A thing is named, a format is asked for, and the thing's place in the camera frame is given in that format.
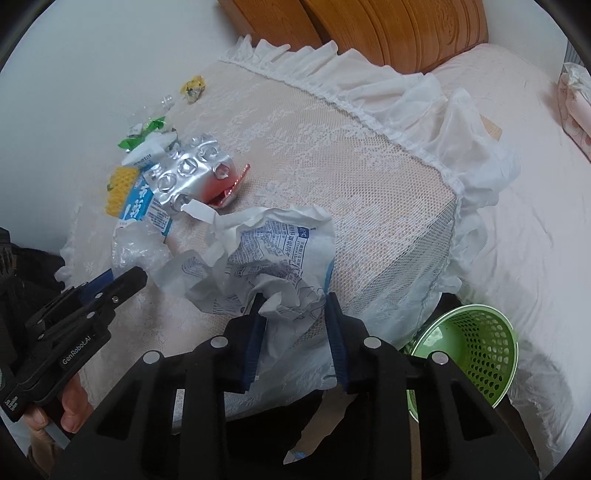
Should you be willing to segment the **person's left hand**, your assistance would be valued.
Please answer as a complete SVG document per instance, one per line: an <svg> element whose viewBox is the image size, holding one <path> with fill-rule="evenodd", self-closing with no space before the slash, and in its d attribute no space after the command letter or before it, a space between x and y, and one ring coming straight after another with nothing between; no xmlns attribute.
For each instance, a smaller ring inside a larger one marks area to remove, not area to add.
<svg viewBox="0 0 591 480"><path fill-rule="evenodd" d="M78 374L64 387L61 404L64 410L60 420L61 427L68 433L77 433L94 411ZM24 415L24 420L33 432L41 432L49 424L49 417L38 407L30 409Z"/></svg>

